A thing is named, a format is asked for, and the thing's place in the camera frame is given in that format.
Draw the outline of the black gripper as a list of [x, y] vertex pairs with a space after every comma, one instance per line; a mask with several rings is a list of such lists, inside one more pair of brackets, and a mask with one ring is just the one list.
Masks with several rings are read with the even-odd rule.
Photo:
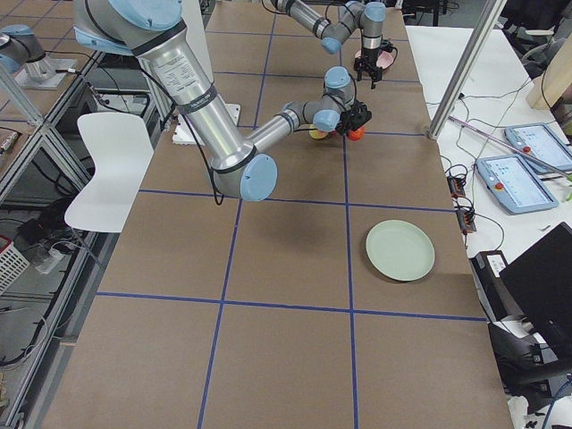
[[372, 112], [366, 104], [355, 101], [349, 110], [341, 113], [340, 120], [335, 131], [338, 134], [349, 135], [351, 131], [357, 131], [372, 119]]
[[382, 42], [382, 44], [376, 48], [364, 48], [364, 47], [362, 47], [360, 52], [362, 52], [366, 56], [366, 60], [367, 60], [366, 65], [368, 66], [368, 68], [366, 69], [365, 72], [362, 72], [362, 70], [356, 69], [357, 81], [361, 81], [363, 79], [363, 75], [366, 74], [371, 80], [371, 89], [375, 89], [377, 82], [381, 81], [383, 78], [383, 72], [386, 71], [386, 70], [379, 70], [379, 69], [375, 68], [374, 63], [376, 62], [377, 54], [381, 50], [389, 51], [392, 48], [396, 51], [396, 53], [394, 54], [395, 60], [396, 60], [397, 56], [399, 54], [399, 49], [394, 44], [392, 44], [392, 42]]

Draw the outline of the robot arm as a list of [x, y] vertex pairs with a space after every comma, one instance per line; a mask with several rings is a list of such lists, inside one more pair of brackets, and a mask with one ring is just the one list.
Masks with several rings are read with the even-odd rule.
[[243, 136], [187, 41], [180, 1], [76, 1], [77, 41], [96, 51], [131, 55], [155, 74], [198, 140], [210, 150], [211, 184], [225, 196], [260, 201], [278, 177], [266, 150], [308, 124], [326, 133], [345, 133], [371, 114], [357, 99], [349, 72], [334, 66], [324, 76], [316, 101], [290, 102], [269, 122]]
[[383, 67], [378, 64], [378, 60], [382, 52], [390, 53], [393, 49], [393, 44], [383, 38], [386, 18], [383, 1], [341, 1], [342, 16], [337, 22], [320, 15], [304, 1], [278, 0], [271, 4], [277, 13], [288, 15], [320, 39], [323, 49], [331, 55], [339, 53], [343, 44], [358, 31], [361, 48], [353, 63], [357, 80], [362, 80], [363, 75], [367, 74], [371, 80], [371, 89], [382, 80]]

